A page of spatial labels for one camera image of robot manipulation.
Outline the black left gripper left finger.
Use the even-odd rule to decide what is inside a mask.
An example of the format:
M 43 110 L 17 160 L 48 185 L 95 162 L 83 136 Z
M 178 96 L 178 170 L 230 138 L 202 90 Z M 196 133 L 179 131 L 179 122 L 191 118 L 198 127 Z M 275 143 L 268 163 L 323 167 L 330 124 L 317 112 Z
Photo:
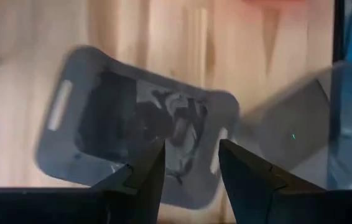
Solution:
M 156 224 L 165 175 L 165 141 L 156 139 L 91 187 L 104 193 L 108 224 Z

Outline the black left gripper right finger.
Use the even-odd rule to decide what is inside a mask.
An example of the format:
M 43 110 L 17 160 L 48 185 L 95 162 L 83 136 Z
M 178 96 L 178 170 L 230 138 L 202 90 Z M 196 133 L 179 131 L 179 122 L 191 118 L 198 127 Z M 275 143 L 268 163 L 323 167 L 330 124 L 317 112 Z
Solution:
M 218 155 L 237 224 L 268 224 L 273 195 L 287 187 L 285 181 L 271 163 L 228 139 L 220 141 Z

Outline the grey translucent plastic basket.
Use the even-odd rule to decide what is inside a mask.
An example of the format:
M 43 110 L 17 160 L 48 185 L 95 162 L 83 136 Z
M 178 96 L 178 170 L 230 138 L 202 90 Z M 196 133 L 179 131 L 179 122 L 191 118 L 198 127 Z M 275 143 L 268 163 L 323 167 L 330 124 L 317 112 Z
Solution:
M 162 139 L 162 202 L 200 209 L 220 181 L 211 170 L 219 136 L 232 135 L 238 118 L 239 103 L 228 92 L 178 82 L 84 45 L 65 58 L 36 161 L 51 177 L 92 186 Z
M 291 170 L 328 141 L 332 68 L 308 73 L 241 117 L 236 141 Z

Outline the red slotted plastic basket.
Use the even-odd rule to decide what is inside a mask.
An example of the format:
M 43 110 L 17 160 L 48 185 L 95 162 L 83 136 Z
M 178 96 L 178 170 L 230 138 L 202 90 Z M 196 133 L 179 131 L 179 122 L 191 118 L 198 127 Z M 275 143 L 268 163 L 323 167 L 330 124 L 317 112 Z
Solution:
M 292 4 L 298 2 L 304 2 L 306 0 L 242 0 L 250 2 L 251 4 Z

